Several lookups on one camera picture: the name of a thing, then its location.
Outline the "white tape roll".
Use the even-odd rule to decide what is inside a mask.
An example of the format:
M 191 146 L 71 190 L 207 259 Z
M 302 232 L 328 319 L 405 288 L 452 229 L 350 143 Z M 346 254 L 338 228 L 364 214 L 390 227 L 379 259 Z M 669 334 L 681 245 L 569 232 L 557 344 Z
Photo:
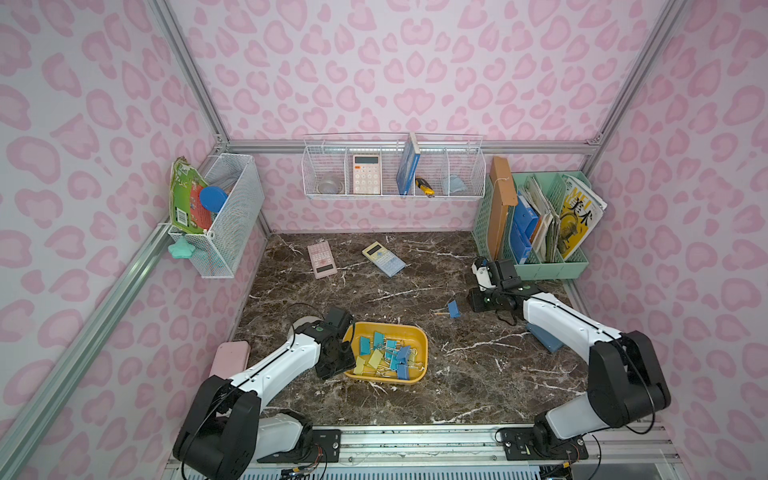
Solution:
M 314 325 L 321 322 L 322 319 L 316 316 L 304 316 L 292 323 L 292 330 L 294 334 L 299 334 L 305 325 Z

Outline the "yellow binder clip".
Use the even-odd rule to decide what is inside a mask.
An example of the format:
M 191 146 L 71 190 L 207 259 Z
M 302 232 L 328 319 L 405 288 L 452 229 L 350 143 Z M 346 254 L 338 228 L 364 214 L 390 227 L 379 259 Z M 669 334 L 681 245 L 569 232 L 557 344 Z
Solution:
M 367 360 L 367 365 L 373 370 L 377 370 L 383 358 L 384 353 L 381 350 L 374 350 Z
M 355 365 L 355 368 L 353 369 L 353 374 L 355 376 L 361 376 L 364 373 L 366 364 L 367 364 L 367 360 L 365 358 L 357 357 L 356 365 Z

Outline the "blue binder clip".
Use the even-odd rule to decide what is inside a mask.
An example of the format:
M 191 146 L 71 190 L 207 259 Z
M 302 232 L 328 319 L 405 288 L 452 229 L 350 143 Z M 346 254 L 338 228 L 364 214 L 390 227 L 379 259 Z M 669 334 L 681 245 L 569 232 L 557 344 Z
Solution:
M 455 300 L 450 301 L 445 307 L 433 310 L 432 313 L 437 316 L 447 316 L 452 319 L 461 317 L 458 303 Z
M 396 355 L 396 360 L 399 363 L 408 363 L 411 357 L 411 353 L 412 353 L 412 348 L 406 345 L 398 350 Z
M 408 381 L 410 379 L 409 368 L 406 364 L 400 363 L 397 366 L 397 378 L 402 381 Z

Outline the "yellow plastic storage box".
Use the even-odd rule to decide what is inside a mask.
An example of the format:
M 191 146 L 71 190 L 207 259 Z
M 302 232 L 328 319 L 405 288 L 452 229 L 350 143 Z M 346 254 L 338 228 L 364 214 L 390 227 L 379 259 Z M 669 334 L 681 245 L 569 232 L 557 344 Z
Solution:
M 353 352 L 353 368 L 345 375 L 353 380 L 411 385 L 428 369 L 426 333 L 416 326 L 358 322 L 344 337 Z

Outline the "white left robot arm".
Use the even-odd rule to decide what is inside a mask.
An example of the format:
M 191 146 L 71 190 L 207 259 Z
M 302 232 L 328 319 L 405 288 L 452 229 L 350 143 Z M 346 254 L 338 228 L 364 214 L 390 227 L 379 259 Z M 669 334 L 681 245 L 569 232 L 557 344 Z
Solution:
M 284 345 L 229 378 L 211 375 L 199 387 L 172 455 L 183 471 L 206 479 L 238 479 L 254 461 L 284 463 L 284 479 L 299 479 L 339 460 L 341 432 L 319 430 L 305 416 L 283 410 L 265 418 L 266 406 L 308 370 L 328 380 L 355 365 L 354 317 L 333 307 L 297 320 Z

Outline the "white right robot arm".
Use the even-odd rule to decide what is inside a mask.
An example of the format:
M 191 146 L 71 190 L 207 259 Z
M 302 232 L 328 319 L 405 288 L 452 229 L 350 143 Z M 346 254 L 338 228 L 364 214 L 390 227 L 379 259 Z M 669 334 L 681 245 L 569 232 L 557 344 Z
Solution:
M 576 311 L 523 281 L 511 260 L 478 257 L 472 272 L 477 285 L 468 302 L 474 312 L 521 310 L 529 325 L 569 347 L 588 367 L 585 393 L 537 415 L 530 427 L 500 430 L 508 459 L 585 458 L 577 447 L 585 435 L 626 427 L 670 406 L 659 359 L 644 333 L 623 333 Z

